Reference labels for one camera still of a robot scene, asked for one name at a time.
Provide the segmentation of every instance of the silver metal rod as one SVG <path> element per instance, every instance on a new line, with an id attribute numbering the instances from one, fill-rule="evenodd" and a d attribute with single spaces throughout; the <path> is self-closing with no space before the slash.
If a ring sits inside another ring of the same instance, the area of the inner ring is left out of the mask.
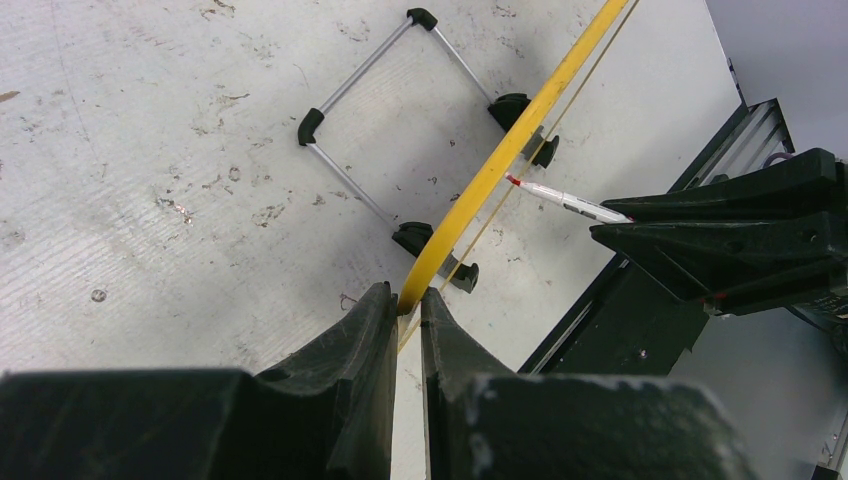
<path id="1" fill-rule="evenodd" d="M 365 75 L 365 72 L 367 72 L 368 69 L 371 68 L 371 66 L 374 65 L 374 63 L 379 60 L 384 53 L 386 53 L 386 50 L 388 50 L 389 47 L 391 47 L 392 44 L 395 43 L 397 39 L 404 34 L 404 32 L 409 30 L 409 27 L 411 26 L 412 18 L 407 17 L 406 21 L 404 21 L 401 26 L 395 29 L 395 31 L 392 32 L 391 35 L 389 35 L 389 38 L 387 38 L 385 42 L 383 42 L 379 47 L 377 47 L 377 50 L 375 50 L 374 53 L 372 53 L 371 56 L 368 57 L 367 60 L 365 60 L 365 63 L 360 65 L 359 68 L 357 68 L 356 71 L 353 72 L 353 75 L 351 75 L 350 78 L 348 78 L 345 83 L 343 83 L 342 86 L 335 91 L 335 93 L 330 95 L 330 98 L 327 99 L 326 102 L 324 102 L 324 105 L 321 105 L 321 108 L 319 109 L 321 110 L 321 113 L 323 113 L 324 115 L 330 113 L 330 109 L 333 108 L 333 105 L 335 105 L 340 98 L 342 98 L 342 95 L 347 93 L 347 91 L 350 90 L 350 87 L 352 87 L 357 80 L 362 78 L 362 76 Z"/>
<path id="2" fill-rule="evenodd" d="M 492 97 L 489 96 L 489 93 L 483 87 L 483 84 L 480 83 L 480 79 L 477 78 L 477 75 L 474 74 L 474 71 L 471 70 L 471 67 L 469 67 L 468 64 L 465 63 L 465 60 L 463 60 L 462 57 L 459 56 L 459 52 L 457 52 L 456 49 L 453 48 L 453 45 L 451 45 L 451 43 L 448 41 L 448 39 L 445 38 L 444 35 L 442 35 L 442 32 L 439 30 L 439 27 L 433 27 L 432 32 L 436 34 L 436 38 L 438 38 L 442 42 L 442 44 L 445 46 L 445 48 L 448 49 L 448 53 L 450 53 L 451 56 L 457 62 L 459 62 L 460 65 L 462 65 L 462 68 L 465 69 L 465 72 L 468 73 L 468 76 L 471 77 L 472 80 L 474 80 L 474 84 L 477 85 L 478 89 L 480 89 L 480 93 L 482 93 L 483 96 L 486 97 L 486 101 L 489 102 L 489 105 L 495 103 L 495 99 L 493 99 Z"/>
<path id="3" fill-rule="evenodd" d="M 324 160 L 324 163 L 326 163 L 327 166 L 329 166 L 330 169 L 332 169 L 333 172 L 336 173 L 336 175 L 341 179 L 341 181 L 345 184 L 345 186 L 348 188 L 348 190 L 350 190 L 350 192 L 353 193 L 353 196 L 354 196 L 353 198 L 360 200 L 360 201 L 362 201 L 362 203 L 367 205 L 368 208 L 370 208 L 372 212 L 376 213 L 378 217 L 380 217 L 384 222 L 386 222 L 386 224 L 389 226 L 389 228 L 392 231 L 395 231 L 395 230 L 398 229 L 398 226 L 397 226 L 397 223 L 395 223 L 394 217 L 392 217 L 391 215 L 386 213 L 385 210 L 380 208 L 380 206 L 377 205 L 377 202 L 375 202 L 374 199 L 372 199 L 371 197 L 368 196 L 367 193 L 365 193 L 365 190 L 362 190 L 362 188 L 359 185 L 357 185 L 356 182 L 354 182 L 353 179 L 350 178 L 344 172 L 344 170 L 341 169 L 341 167 L 336 165 L 336 162 L 334 162 L 333 159 L 330 158 L 330 156 L 327 155 L 326 152 L 324 152 L 324 150 L 321 150 L 321 147 L 319 147 L 317 144 L 314 144 L 314 143 L 308 144 L 307 147 L 309 147 L 313 152 L 315 152 L 316 155 L 321 157 L 321 160 Z"/>

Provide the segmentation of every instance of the marker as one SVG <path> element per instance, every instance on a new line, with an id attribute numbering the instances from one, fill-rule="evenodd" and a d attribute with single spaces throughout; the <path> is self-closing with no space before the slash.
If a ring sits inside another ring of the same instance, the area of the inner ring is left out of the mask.
<path id="1" fill-rule="evenodd" d="M 538 183 L 522 182 L 508 172 L 506 179 L 516 187 L 526 190 L 536 197 L 558 203 L 565 207 L 566 210 L 579 213 L 592 220 L 597 220 L 601 223 L 633 223 L 633 220 L 626 215 L 622 215 L 615 210 L 610 210 L 588 200 L 583 200 L 580 197 L 575 197 L 570 193 L 560 192 L 544 185 L 539 185 Z"/>

